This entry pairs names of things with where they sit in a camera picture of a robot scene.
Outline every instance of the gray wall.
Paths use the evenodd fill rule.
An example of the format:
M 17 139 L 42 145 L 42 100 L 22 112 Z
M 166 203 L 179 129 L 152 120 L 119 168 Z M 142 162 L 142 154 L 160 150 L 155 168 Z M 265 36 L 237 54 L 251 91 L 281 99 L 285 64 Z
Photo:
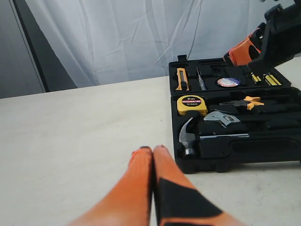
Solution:
M 44 92 L 9 0 L 0 0 L 0 98 Z

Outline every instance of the white table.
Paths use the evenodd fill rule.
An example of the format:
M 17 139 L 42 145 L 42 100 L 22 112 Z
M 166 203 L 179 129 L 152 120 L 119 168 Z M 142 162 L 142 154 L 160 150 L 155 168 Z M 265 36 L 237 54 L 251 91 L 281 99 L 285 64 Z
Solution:
M 301 88 L 300 57 L 278 69 Z M 168 77 L 2 99 L 0 126 L 0 225 L 64 225 L 107 194 L 133 150 L 173 152 Z M 299 162 L 187 177 L 249 225 L 301 222 Z

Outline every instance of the black plastic case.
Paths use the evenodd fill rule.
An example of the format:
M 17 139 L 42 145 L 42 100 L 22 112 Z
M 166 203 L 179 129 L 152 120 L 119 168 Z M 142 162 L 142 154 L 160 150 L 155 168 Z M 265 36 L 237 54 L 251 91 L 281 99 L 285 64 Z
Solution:
M 230 67 L 227 69 L 228 72 L 233 72 L 228 73 L 230 77 L 236 77 L 239 75 L 236 72 L 243 71 L 240 75 L 245 76 L 243 86 L 234 88 L 210 86 L 208 84 L 212 82 L 211 79 L 216 80 L 217 74 L 225 73 L 225 67 L 228 67 L 221 58 L 191 61 L 186 61 L 185 55 L 178 58 L 178 62 L 169 64 L 169 73 L 174 158 L 184 173 L 205 170 L 226 172 L 237 163 L 301 160 L 301 91 L 290 87 L 290 81 L 281 73 L 276 69 L 271 71 L 282 85 L 256 85 L 248 76 L 250 72 L 246 69 Z M 175 90 L 178 85 L 176 75 L 178 67 L 187 71 L 190 91 Z M 200 89 L 196 67 L 204 71 L 202 75 L 207 90 Z M 235 115 L 241 122 L 225 127 L 215 121 L 204 121 L 204 117 L 196 111 L 188 111 L 185 116 L 181 116 L 177 111 L 177 100 L 185 95 L 203 98 L 209 112 L 215 109 L 212 106 L 219 106 L 221 102 L 242 100 L 246 96 L 269 100 L 265 102 L 264 107 L 256 106 L 252 110 L 247 110 L 244 106 L 236 107 L 238 112 L 230 114 Z M 193 119 L 186 132 L 193 134 L 191 145 L 196 153 L 193 156 L 185 156 L 184 146 L 179 142 L 179 133 L 190 118 Z M 199 138 L 225 134 L 248 134 L 249 137 L 223 136 L 202 140 Z

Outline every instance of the yellow tape measure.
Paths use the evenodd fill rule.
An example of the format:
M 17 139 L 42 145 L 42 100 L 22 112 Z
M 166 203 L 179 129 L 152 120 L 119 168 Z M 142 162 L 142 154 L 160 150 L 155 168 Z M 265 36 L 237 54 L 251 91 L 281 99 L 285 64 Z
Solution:
M 184 116 L 188 111 L 198 111 L 203 116 L 208 113 L 204 99 L 196 95 L 180 97 L 177 101 L 177 109 L 181 116 Z

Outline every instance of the tool kit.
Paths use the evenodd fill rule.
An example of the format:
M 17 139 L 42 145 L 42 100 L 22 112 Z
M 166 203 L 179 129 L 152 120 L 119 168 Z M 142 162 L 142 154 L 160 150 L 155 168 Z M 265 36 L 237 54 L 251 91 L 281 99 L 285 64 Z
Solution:
M 301 161 L 301 91 L 276 69 L 255 76 L 222 58 L 169 64 L 174 158 L 184 173 Z

